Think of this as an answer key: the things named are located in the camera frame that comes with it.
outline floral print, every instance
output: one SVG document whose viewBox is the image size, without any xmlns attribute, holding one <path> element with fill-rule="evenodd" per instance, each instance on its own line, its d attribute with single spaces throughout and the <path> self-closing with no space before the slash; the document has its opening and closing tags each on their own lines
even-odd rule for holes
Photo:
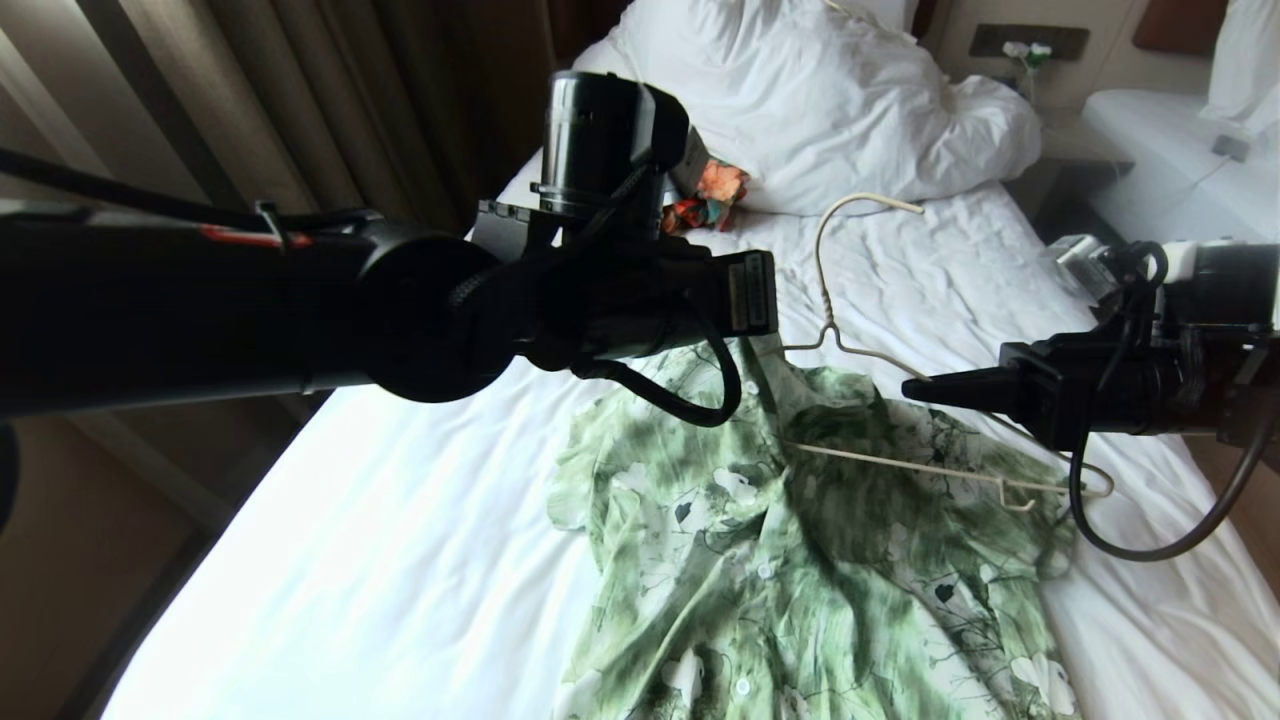
<svg viewBox="0 0 1280 720">
<path fill-rule="evenodd" d="M 575 421 L 548 511 L 588 533 L 602 587 L 554 716 L 1073 716 L 1036 589 L 1066 569 L 1069 518 L 786 441 L 1056 474 L 942 413 L 886 401 L 864 377 L 762 352 L 776 343 L 732 343 L 755 392 L 719 428 L 640 413 L 621 391 Z M 705 346 L 637 369 L 719 402 Z"/>
</svg>

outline white bed sheet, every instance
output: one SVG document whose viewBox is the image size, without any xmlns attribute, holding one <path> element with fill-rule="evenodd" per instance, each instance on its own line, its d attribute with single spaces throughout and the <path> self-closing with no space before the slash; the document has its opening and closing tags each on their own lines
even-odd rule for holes
<svg viewBox="0 0 1280 720">
<path fill-rule="evenodd" d="M 506 199 L 527 202 L 535 173 Z M 1089 327 L 998 186 L 927 208 L 832 223 L 824 258 L 850 340 L 938 373 Z M 696 236 L 776 254 L 788 341 L 820 324 L 814 224 L 744 215 Z M 887 365 L 829 350 L 792 361 L 868 372 L 900 397 Z M 517 361 L 445 406 L 338 391 L 143 642 L 105 717 L 547 716 L 598 580 L 586 539 L 545 519 L 543 484 L 571 415 L 608 388 Z M 1121 544 L 1169 541 L 1211 502 L 1175 438 L 1106 437 L 1091 459 L 1120 479 L 1092 514 Z M 1080 544 L 1043 596 L 1087 716 L 1280 715 L 1280 609 L 1230 527 L 1160 565 Z"/>
<path fill-rule="evenodd" d="M 1147 90 L 1089 96 L 1083 117 L 1134 167 L 1091 205 L 1129 242 L 1280 241 L 1280 158 L 1256 145 L 1245 163 L 1211 152 L 1231 133 L 1199 117 L 1204 97 Z"/>
</svg>

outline wire hanger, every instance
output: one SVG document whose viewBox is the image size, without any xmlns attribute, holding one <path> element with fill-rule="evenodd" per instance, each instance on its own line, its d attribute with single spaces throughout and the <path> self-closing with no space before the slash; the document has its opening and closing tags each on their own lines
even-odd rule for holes
<svg viewBox="0 0 1280 720">
<path fill-rule="evenodd" d="M 818 348 L 820 348 L 826 343 L 826 341 L 827 341 L 827 333 L 829 332 L 836 338 L 836 347 L 840 348 L 841 352 L 847 352 L 850 355 L 861 355 L 861 356 L 865 356 L 865 357 L 874 357 L 877 360 L 883 360 L 883 361 L 893 365 L 895 368 L 902 370 L 904 373 L 908 373 L 911 377 L 915 377 L 915 378 L 919 378 L 919 379 L 923 379 L 923 380 L 928 380 L 929 379 L 928 375 L 925 375 L 924 373 L 922 373 L 922 372 L 916 370 L 915 368 L 908 365 L 906 363 L 902 363 L 901 360 L 899 360 L 897 357 L 893 357 L 892 355 L 887 355 L 884 352 L 877 352 L 874 350 L 865 350 L 865 348 L 846 346 L 845 342 L 844 342 L 844 338 L 840 334 L 840 325 L 836 323 L 836 310 L 835 310 L 835 306 L 832 305 L 831 291 L 827 288 L 827 274 L 823 272 L 823 268 L 822 268 L 822 233 L 823 233 L 823 231 L 827 229 L 827 223 L 831 222 L 831 218 L 833 218 L 836 215 L 836 213 L 841 208 L 844 208 L 845 205 L 847 205 L 850 202 L 855 202 L 858 200 L 872 200 L 872 201 L 879 202 L 882 205 L 887 205 L 890 208 L 897 208 L 899 210 L 906 210 L 909 213 L 915 213 L 916 215 L 923 215 L 924 214 L 924 208 L 920 208 L 919 205 L 913 205 L 910 202 L 902 202 L 901 200 L 895 200 L 892 197 L 886 197 L 883 195 L 877 195 L 874 192 L 855 192 L 852 195 L 846 195 L 845 197 L 841 197 L 840 200 L 837 200 L 836 202 L 833 202 L 831 205 L 831 208 L 828 208 L 827 211 L 822 215 L 822 220 L 818 223 L 818 232 L 814 236 L 814 242 L 813 242 L 813 256 L 814 256 L 814 261 L 818 265 L 818 291 L 822 293 L 822 311 L 823 311 L 823 315 L 824 315 L 822 329 L 818 331 L 818 342 L 815 342 L 813 345 L 783 345 L 783 346 L 781 346 L 778 348 L 774 348 L 774 350 L 772 350 L 769 352 L 786 352 L 788 350 L 818 350 Z M 1034 442 L 1036 445 L 1041 445 L 1039 441 L 1037 441 L 1034 437 L 1030 436 L 1030 433 L 1028 433 L 1027 430 L 1024 430 L 1024 429 L 1019 428 L 1018 425 L 1010 423 L 1009 420 L 1005 420 L 1004 418 L 1000 418 L 1000 416 L 997 416 L 997 415 L 995 415 L 992 413 L 982 411 L 982 414 L 984 416 L 989 418 L 991 420 L 995 420 L 997 424 L 1000 424 L 1000 425 L 1002 425 L 1002 427 L 1005 427 L 1005 428 L 1007 428 L 1007 429 L 1018 433 L 1019 436 L 1021 436 L 1021 437 L 1024 437 L 1024 438 Z M 1011 510 L 1014 512 L 1029 512 L 1033 507 L 1036 507 L 1036 500 L 1030 500 L 1030 501 L 1028 501 L 1028 502 L 1025 502 L 1023 505 L 1012 505 L 1006 498 L 1006 495 L 1005 495 L 1005 491 L 1009 487 L 1018 487 L 1018 488 L 1023 488 L 1023 489 L 1033 489 L 1033 491 L 1039 491 L 1039 492 L 1051 492 L 1051 493 L 1055 493 L 1055 495 L 1066 495 L 1068 493 L 1068 488 L 1065 488 L 1065 487 L 1047 486 L 1047 484 L 1041 484 L 1041 483 L 1025 483 L 1025 482 L 1021 482 L 1021 480 L 1010 480 L 1007 478 L 1000 478 L 1000 477 L 993 477 L 993 475 L 983 475 L 980 473 L 969 473 L 969 471 L 965 471 L 965 470 L 952 470 L 950 468 L 937 468 L 934 465 L 920 465 L 920 464 L 916 464 L 916 462 L 906 462 L 904 460 L 892 460 L 892 459 L 888 459 L 888 457 L 878 457 L 878 456 L 874 456 L 874 455 L 863 455 L 863 454 L 859 454 L 859 452 L 847 452 L 847 451 L 844 451 L 844 450 L 832 450 L 832 448 L 828 448 L 828 447 L 818 447 L 818 446 L 813 446 L 813 445 L 804 445 L 804 443 L 797 443 L 797 442 L 791 442 L 791 441 L 786 441 L 786 442 L 788 445 L 791 445 L 792 447 L 795 447 L 796 450 L 801 450 L 801 451 L 805 451 L 805 452 L 813 452 L 813 454 L 818 454 L 818 455 L 831 455 L 831 456 L 836 456 L 836 457 L 844 457 L 844 459 L 847 459 L 847 460 L 858 460 L 858 461 L 861 461 L 861 462 L 876 462 L 876 464 L 879 464 L 879 465 L 891 465 L 893 468 L 906 468 L 909 470 L 918 470 L 918 471 L 922 471 L 922 473 L 932 473 L 932 474 L 938 474 L 938 475 L 951 475 L 951 477 L 956 477 L 956 478 L 966 478 L 966 479 L 972 479 L 972 480 L 982 480 L 982 482 L 992 483 L 992 484 L 995 484 L 1000 489 L 1000 505 L 1001 505 L 1001 507 L 1005 507 L 1006 510 Z M 1062 455 L 1060 452 L 1053 452 L 1053 455 L 1056 455 L 1064 462 L 1069 462 L 1070 461 L 1065 455 Z M 1102 470 L 1101 468 L 1097 468 L 1096 465 L 1091 465 L 1091 464 L 1085 464 L 1084 466 L 1088 468 L 1089 470 L 1093 470 L 1096 474 L 1098 474 L 1100 477 L 1102 477 L 1102 479 L 1106 482 L 1106 489 L 1103 489 L 1103 491 L 1087 489 L 1087 491 L 1084 491 L 1084 495 L 1087 495 L 1089 497 L 1107 497 L 1107 496 L 1111 495 L 1112 491 L 1115 491 L 1115 479 L 1111 475 L 1108 475 L 1105 470 Z"/>
</svg>

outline wrinkled sheet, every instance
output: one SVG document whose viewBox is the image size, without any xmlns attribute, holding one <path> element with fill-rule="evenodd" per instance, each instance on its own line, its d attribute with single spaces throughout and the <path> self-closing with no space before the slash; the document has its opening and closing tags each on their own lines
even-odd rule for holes
<svg viewBox="0 0 1280 720">
<path fill-rule="evenodd" d="M 637 0 L 573 69 L 675 95 L 707 150 L 751 174 L 748 210 L 819 215 L 850 187 L 948 197 L 1039 158 L 1016 92 L 982 76 L 952 85 L 913 37 L 850 8 Z"/>
<path fill-rule="evenodd" d="M 530 202 L 538 161 L 506 200 Z M 846 342 L 942 373 L 992 364 L 1004 341 L 1091 327 L 998 186 L 925 206 L 832 222 Z M 810 342 L 815 224 L 744 214 L 692 240 L 772 250 L 781 334 Z M 901 397 L 902 373 L 883 363 L 829 347 L 791 361 L 864 372 Z M 338 391 L 160 618 L 105 717 L 548 716 L 598 578 L 586 538 L 547 519 L 544 483 L 570 418 L 608 387 L 517 361 L 452 405 Z M 1211 503 L 1180 439 L 1100 437 L 1089 459 L 1119 479 L 1091 514 L 1120 544 L 1170 541 Z M 1042 592 L 1085 717 L 1280 715 L 1280 609 L 1229 525 L 1157 565 L 1080 541 Z"/>
</svg>

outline power outlet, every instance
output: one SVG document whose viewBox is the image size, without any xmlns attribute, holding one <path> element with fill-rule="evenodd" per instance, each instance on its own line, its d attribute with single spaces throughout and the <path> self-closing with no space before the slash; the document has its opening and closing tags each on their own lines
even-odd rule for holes
<svg viewBox="0 0 1280 720">
<path fill-rule="evenodd" d="M 1053 49 L 1053 60 L 1079 60 L 1089 42 L 1089 28 L 1057 26 L 979 24 L 969 45 L 970 58 L 1004 58 L 1006 42 L 1039 42 Z"/>
</svg>

